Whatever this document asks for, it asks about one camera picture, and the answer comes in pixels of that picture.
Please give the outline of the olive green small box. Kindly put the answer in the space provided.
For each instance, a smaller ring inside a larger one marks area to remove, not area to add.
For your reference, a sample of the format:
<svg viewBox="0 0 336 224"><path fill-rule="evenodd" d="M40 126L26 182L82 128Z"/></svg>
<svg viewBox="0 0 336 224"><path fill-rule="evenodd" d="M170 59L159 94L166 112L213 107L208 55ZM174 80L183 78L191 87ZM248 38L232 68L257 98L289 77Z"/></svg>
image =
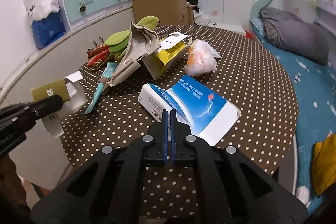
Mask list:
<svg viewBox="0 0 336 224"><path fill-rule="evenodd" d="M41 115L42 122L55 138L64 134L62 120L87 102L84 89L79 84L82 79L82 74L77 71L61 80L31 89L33 100L43 105L45 113Z"/></svg>

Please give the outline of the blue white medicine box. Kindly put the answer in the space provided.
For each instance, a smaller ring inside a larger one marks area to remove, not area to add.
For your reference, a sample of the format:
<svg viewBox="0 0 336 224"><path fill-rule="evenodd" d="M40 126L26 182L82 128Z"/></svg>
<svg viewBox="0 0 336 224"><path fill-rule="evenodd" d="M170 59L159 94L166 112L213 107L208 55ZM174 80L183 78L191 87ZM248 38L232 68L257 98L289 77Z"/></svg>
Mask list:
<svg viewBox="0 0 336 224"><path fill-rule="evenodd" d="M240 118L240 110L188 75L167 90L145 84L138 102L160 122L163 110L176 110L177 121L190 126L191 133L215 146Z"/></svg>

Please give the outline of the teal toothpaste tube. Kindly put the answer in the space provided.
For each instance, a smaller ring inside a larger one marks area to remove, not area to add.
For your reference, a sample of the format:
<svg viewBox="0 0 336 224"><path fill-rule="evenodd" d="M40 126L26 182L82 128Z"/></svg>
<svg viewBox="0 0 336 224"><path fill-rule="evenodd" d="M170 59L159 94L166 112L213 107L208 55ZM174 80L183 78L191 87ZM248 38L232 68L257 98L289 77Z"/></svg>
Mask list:
<svg viewBox="0 0 336 224"><path fill-rule="evenodd" d="M116 62L107 63L106 68L98 81L98 85L93 95L93 98L84 112L85 115L90 114L93 111L94 107L96 106L96 103L98 102L98 99L103 93L105 84L110 80L117 66L118 64Z"/></svg>

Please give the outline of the green plush toy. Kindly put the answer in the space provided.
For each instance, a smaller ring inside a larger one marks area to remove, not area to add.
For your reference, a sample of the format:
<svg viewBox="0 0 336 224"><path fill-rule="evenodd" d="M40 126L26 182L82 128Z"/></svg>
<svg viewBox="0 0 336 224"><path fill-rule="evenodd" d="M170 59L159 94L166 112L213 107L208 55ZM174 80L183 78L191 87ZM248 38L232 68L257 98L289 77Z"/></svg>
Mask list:
<svg viewBox="0 0 336 224"><path fill-rule="evenodd" d="M150 30L154 30L159 25L159 19L156 16L146 16L137 22L137 25L144 26ZM119 63L126 53L129 42L129 30L124 30L112 34L106 39L104 44L109 47L109 53L114 60Z"/></svg>

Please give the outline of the yellow white carton box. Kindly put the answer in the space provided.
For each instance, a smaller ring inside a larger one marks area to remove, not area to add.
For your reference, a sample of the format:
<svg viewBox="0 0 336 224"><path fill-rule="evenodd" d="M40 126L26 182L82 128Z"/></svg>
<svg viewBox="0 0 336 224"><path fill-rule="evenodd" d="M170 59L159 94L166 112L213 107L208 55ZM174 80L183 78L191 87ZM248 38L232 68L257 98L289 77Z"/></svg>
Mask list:
<svg viewBox="0 0 336 224"><path fill-rule="evenodd" d="M154 80L159 79L181 56L185 54L188 35L173 32L160 40L161 47L142 59Z"/></svg>

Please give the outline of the white plastic bag with peels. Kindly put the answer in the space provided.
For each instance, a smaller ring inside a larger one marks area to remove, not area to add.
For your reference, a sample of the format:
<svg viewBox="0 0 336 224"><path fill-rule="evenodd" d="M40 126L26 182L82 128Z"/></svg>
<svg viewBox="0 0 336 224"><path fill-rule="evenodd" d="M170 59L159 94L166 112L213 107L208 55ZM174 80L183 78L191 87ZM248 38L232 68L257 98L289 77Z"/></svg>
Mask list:
<svg viewBox="0 0 336 224"><path fill-rule="evenodd" d="M191 43L187 55L187 64L184 69L190 77L198 77L216 71L217 59L222 58L208 42L200 39Z"/></svg>

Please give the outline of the white low cabinet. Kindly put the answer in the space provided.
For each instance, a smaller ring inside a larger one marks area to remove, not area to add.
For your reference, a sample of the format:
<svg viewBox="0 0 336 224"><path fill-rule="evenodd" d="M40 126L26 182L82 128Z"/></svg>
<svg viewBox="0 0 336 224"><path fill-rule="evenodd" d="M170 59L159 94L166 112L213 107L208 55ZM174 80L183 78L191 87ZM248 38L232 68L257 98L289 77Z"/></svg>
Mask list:
<svg viewBox="0 0 336 224"><path fill-rule="evenodd" d="M94 42L128 29L132 21L133 6L127 5L68 32L15 75L1 94L1 104L31 102L31 89L78 71ZM27 139L11 151L10 157L19 176L48 190L57 186L71 168L60 139L48 133L41 120L27 133Z"/></svg>

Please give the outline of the red gold snack bag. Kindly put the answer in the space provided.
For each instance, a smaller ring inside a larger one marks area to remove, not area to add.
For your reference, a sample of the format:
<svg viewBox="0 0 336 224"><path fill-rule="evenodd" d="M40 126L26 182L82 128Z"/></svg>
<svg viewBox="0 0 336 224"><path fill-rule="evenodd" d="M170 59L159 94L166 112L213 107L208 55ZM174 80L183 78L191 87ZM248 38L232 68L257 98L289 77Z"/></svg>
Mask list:
<svg viewBox="0 0 336 224"><path fill-rule="evenodd" d="M114 60L115 53L110 52L110 47L105 44L100 44L87 51L89 69L95 71L100 69L108 61Z"/></svg>

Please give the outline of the blue shopping bag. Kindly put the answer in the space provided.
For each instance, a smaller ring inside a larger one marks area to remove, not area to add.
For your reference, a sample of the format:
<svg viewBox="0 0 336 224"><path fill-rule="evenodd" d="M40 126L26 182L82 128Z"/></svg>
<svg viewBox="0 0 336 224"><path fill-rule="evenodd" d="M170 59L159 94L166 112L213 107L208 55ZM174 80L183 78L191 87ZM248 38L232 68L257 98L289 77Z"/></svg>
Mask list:
<svg viewBox="0 0 336 224"><path fill-rule="evenodd" d="M66 33L60 12L52 12L46 19L33 21L31 29L36 48L39 50L50 45Z"/></svg>

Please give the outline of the yellow cloth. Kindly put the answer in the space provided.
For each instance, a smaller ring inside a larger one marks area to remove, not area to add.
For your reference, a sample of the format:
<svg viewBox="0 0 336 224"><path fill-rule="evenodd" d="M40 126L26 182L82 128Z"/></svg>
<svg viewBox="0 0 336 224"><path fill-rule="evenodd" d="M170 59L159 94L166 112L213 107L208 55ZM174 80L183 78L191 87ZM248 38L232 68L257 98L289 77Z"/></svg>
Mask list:
<svg viewBox="0 0 336 224"><path fill-rule="evenodd" d="M315 144L311 176L314 191L318 196L335 184L335 134Z"/></svg>

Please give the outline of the teal drawer unit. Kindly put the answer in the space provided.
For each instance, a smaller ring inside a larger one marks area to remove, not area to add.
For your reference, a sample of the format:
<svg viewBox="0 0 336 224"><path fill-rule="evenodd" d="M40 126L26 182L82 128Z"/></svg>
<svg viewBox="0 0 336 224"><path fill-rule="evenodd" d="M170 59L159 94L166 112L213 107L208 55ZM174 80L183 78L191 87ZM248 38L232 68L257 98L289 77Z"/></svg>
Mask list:
<svg viewBox="0 0 336 224"><path fill-rule="evenodd" d="M58 0L66 32L89 21L131 5L131 0Z"/></svg>

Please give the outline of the teal bed sheet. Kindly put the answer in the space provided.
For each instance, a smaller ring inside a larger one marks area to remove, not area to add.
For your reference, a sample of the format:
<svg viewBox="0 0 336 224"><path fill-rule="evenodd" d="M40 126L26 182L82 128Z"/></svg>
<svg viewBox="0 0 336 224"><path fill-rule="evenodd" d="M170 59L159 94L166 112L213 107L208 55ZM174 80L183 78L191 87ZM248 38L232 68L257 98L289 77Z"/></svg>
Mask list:
<svg viewBox="0 0 336 224"><path fill-rule="evenodd" d="M268 43L261 19L250 20L250 27L264 47L268 49L291 78L298 100L299 115L296 129L297 182L295 194L313 214L326 195L318 196L311 181L311 160L315 143L335 133L335 69L321 66L281 50Z"/></svg>

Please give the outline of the red step platform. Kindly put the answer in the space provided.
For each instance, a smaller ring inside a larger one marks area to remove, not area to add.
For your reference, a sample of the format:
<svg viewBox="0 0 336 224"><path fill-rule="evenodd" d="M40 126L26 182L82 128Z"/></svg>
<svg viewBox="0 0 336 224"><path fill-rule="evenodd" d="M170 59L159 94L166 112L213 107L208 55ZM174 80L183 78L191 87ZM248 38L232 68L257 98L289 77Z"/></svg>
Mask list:
<svg viewBox="0 0 336 224"><path fill-rule="evenodd" d="M249 38L249 39L252 39L253 41L256 40L255 34L253 32L247 31L247 30L245 30L245 37Z"/></svg>

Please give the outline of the large cardboard box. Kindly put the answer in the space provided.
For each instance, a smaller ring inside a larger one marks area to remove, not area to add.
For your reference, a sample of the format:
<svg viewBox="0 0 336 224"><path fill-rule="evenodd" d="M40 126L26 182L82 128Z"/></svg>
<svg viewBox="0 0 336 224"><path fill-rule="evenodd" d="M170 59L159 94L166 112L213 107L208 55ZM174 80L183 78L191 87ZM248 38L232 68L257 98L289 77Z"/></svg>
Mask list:
<svg viewBox="0 0 336 224"><path fill-rule="evenodd" d="M186 0L132 0L135 20L155 16L161 25L188 25Z"/></svg>

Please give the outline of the white plastic bag on floor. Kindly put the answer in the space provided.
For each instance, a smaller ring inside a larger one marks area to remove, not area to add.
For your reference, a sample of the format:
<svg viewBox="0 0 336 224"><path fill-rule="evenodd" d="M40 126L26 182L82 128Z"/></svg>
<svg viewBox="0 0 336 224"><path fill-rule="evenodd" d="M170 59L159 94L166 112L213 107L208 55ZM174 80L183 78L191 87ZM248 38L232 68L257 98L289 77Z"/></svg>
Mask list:
<svg viewBox="0 0 336 224"><path fill-rule="evenodd" d="M203 10L199 10L199 12L194 11L194 22L199 26L207 26L210 24L211 20Z"/></svg>

